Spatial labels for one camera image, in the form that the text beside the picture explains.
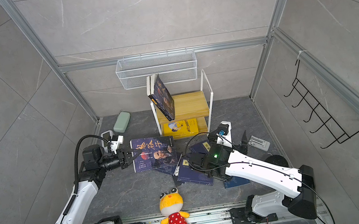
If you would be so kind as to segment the yellow cartoon book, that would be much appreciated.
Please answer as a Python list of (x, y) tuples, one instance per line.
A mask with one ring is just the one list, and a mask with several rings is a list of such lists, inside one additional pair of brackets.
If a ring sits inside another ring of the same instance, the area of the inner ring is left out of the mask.
[(162, 126), (163, 136), (172, 136), (174, 140), (195, 136), (199, 133), (197, 119), (174, 121)]

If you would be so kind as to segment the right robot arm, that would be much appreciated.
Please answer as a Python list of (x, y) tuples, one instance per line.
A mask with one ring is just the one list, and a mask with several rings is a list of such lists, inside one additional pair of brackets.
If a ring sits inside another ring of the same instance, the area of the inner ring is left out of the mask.
[(189, 167), (222, 181), (233, 177), (244, 178), (272, 188), (273, 193), (251, 195), (247, 198), (244, 216), (252, 224), (267, 220), (280, 212), (287, 212), (307, 220), (323, 219), (317, 212), (317, 201), (322, 197), (316, 191), (314, 170), (302, 165), (292, 168), (276, 165), (282, 156), (274, 155), (261, 161), (247, 155), (248, 143), (235, 145), (231, 133), (220, 130), (210, 134), (210, 151), (188, 154)]

